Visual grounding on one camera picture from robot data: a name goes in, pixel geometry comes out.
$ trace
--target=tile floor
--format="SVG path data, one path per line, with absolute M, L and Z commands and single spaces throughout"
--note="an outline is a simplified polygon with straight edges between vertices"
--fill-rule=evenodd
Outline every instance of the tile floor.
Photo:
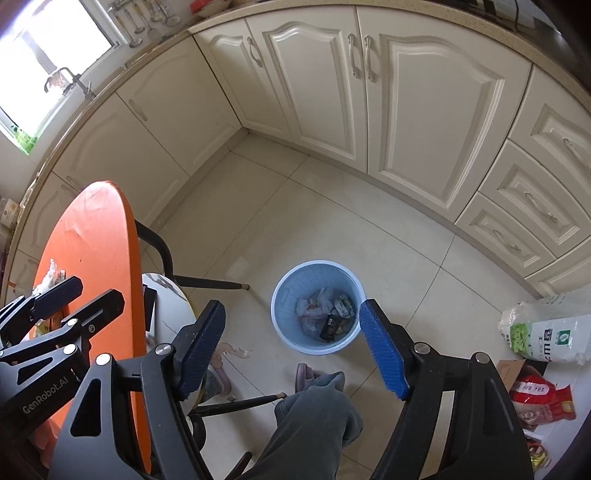
M 303 153 L 248 135 L 204 178 L 159 231 L 175 272 L 249 283 L 249 291 L 185 289 L 197 312 L 210 298 L 228 313 L 222 341 L 250 351 L 228 356 L 233 394 L 293 392 L 307 362 L 345 372 L 361 412 L 361 437 L 343 454 L 337 479 L 368 479 L 402 407 L 387 391 L 362 335 L 339 353 L 309 357 L 285 346 L 269 314 L 275 285 L 293 266 L 316 258 L 349 267 L 392 322 L 441 353 L 482 350 L 511 356 L 496 329 L 501 311 L 531 296 L 486 257 L 388 193 Z M 160 271 L 157 253 L 144 271 Z M 170 320 L 169 327 L 180 325 Z M 224 399 L 213 399 L 220 402 Z M 423 475 L 436 471 L 453 401 L 444 397 Z M 275 429 L 273 405 L 206 419 L 204 458 L 223 478 L 246 450 L 258 456 Z

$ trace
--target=kitchen cabinet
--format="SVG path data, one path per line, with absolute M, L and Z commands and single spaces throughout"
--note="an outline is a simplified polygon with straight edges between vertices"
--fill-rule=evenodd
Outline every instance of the kitchen cabinet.
M 367 172 L 361 39 L 355 7 L 246 19 L 296 144 Z
M 31 211 L 22 230 L 18 249 L 33 259 L 40 260 L 53 228 L 78 193 L 76 189 L 50 172 L 30 207 Z
M 39 260 L 35 260 L 33 257 L 17 249 L 10 270 L 10 276 L 8 277 L 6 303 L 13 301 L 21 295 L 25 297 L 31 295 L 38 267 Z
M 117 95 L 80 128 L 53 171 L 80 191 L 94 181 L 112 181 L 144 225 L 189 178 Z
M 285 114 L 246 20 L 208 28 L 194 37 L 241 124 L 291 141 Z
M 555 260 L 555 256 L 527 228 L 478 192 L 456 225 L 522 277 Z
M 509 138 L 546 167 L 591 214 L 591 115 L 538 67 Z
M 425 15 L 358 7 L 368 173 L 454 222 L 503 144 L 531 64 Z
M 117 93 L 188 175 L 241 127 L 192 38 L 156 57 Z
M 591 281 L 591 238 L 526 280 L 545 297 L 584 287 Z
M 507 140 L 479 190 L 530 230 L 557 257 L 591 235 L 591 219 L 567 189 Z

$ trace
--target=window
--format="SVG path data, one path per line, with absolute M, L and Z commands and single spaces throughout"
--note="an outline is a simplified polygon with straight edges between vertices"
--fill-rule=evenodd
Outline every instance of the window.
M 48 75 L 60 67 L 82 74 L 117 45 L 106 14 L 89 13 L 97 7 L 96 0 L 37 0 L 0 38 L 0 124 L 26 153 L 63 98 L 60 89 L 45 92 Z

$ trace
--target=pink slipper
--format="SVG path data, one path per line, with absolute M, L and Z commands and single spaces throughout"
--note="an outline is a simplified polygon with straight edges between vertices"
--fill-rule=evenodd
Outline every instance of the pink slipper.
M 312 385 L 312 382 L 319 377 L 318 374 L 306 364 L 297 364 L 295 371 L 295 393 L 301 392 Z

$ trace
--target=food wrapper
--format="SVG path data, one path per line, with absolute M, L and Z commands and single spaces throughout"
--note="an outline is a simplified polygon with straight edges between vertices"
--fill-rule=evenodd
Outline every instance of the food wrapper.
M 576 418 L 570 385 L 557 389 L 539 374 L 520 375 L 509 396 L 517 416 L 527 427 Z

